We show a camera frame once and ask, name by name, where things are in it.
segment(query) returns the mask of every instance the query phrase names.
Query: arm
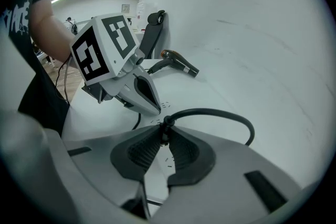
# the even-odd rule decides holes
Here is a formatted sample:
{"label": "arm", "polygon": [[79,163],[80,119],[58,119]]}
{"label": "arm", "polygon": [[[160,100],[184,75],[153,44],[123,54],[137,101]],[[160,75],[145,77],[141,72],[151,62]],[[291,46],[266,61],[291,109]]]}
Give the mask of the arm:
{"label": "arm", "polygon": [[47,55],[65,62],[74,35],[53,14],[51,0],[39,0],[30,7],[29,32],[36,45]]}

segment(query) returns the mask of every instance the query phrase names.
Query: white surface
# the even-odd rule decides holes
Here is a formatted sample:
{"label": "white surface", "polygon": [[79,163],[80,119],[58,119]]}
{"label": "white surface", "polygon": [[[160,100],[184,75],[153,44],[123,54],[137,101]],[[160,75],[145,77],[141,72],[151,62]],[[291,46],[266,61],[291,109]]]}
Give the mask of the white surface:
{"label": "white surface", "polygon": [[39,54],[37,56],[37,59],[41,62],[43,59],[46,59],[48,55],[46,55],[44,52],[42,52],[41,54]]}
{"label": "white surface", "polygon": [[152,13],[156,13],[158,8],[154,3],[139,2],[136,6],[136,18],[135,23],[138,31],[146,29],[148,25],[148,16]]}
{"label": "white surface", "polygon": [[[323,145],[316,136],[308,135],[309,118],[277,79],[266,70],[246,68],[248,63],[230,53],[209,53],[202,47],[195,48],[186,58],[199,68],[197,77],[194,79],[170,68],[153,74],[162,112],[159,116],[142,116],[139,127],[157,124],[166,115],[183,109],[215,108],[237,113],[255,127],[252,149],[286,171],[302,187],[320,178],[328,152],[323,155],[318,147],[331,150],[333,141],[330,139],[330,145]],[[144,60],[142,66],[149,68],[155,62],[157,60]],[[319,81],[313,83],[320,90]],[[98,104],[78,90],[62,138],[82,140],[106,133],[117,134],[132,129],[136,120],[137,114],[123,108],[119,101],[113,99]],[[245,126],[211,116],[186,117],[179,119],[176,125],[240,143],[245,143],[249,137]],[[162,147],[145,177],[148,197],[154,201],[162,202],[168,195],[165,180],[174,173],[168,154],[167,148]]]}
{"label": "white surface", "polygon": [[149,213],[153,216],[159,210],[159,206],[148,204]]}
{"label": "white surface", "polygon": [[336,137],[336,33],[324,0],[140,1],[166,11],[159,46],[253,122],[252,148],[301,186],[321,176]]}
{"label": "white surface", "polygon": [[145,34],[144,32],[134,32],[136,38],[138,39],[139,43],[141,44],[141,41],[143,39],[143,35]]}
{"label": "white surface", "polygon": [[53,4],[55,16],[64,22],[69,16],[77,22],[90,20],[93,16],[119,13],[122,4],[130,4],[126,17],[135,17],[138,0],[63,0]]}

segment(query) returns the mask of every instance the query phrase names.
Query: hair dryer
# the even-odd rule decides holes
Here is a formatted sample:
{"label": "hair dryer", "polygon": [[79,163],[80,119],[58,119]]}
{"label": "hair dryer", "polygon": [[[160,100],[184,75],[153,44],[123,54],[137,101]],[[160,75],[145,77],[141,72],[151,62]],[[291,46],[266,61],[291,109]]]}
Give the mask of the hair dryer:
{"label": "hair dryer", "polygon": [[163,50],[161,52],[161,57],[164,60],[157,62],[153,65],[147,72],[148,74],[153,74],[160,69],[171,66],[172,68],[182,70],[183,72],[188,73],[192,77],[196,77],[199,70],[190,64],[182,55],[174,50]]}

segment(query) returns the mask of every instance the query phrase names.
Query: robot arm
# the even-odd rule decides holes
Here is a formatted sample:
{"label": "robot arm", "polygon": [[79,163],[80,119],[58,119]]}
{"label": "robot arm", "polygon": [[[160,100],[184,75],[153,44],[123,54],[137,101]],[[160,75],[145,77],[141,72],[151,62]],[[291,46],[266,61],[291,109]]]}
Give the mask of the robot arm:
{"label": "robot arm", "polygon": [[135,112],[159,115],[159,96],[141,67],[144,53],[126,17],[109,14],[94,17],[70,44],[85,92],[101,103],[115,97]]}

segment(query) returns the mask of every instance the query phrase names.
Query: black t-shirt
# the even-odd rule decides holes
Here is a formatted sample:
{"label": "black t-shirt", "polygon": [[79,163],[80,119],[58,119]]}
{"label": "black t-shirt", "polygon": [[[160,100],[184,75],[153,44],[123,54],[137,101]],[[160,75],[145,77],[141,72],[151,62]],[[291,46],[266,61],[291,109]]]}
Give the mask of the black t-shirt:
{"label": "black t-shirt", "polygon": [[61,135],[68,104],[56,96],[55,86],[37,59],[29,35],[29,8],[37,1],[39,0],[6,0],[1,6],[0,23],[36,73],[18,110],[34,117],[43,127],[56,130]]}

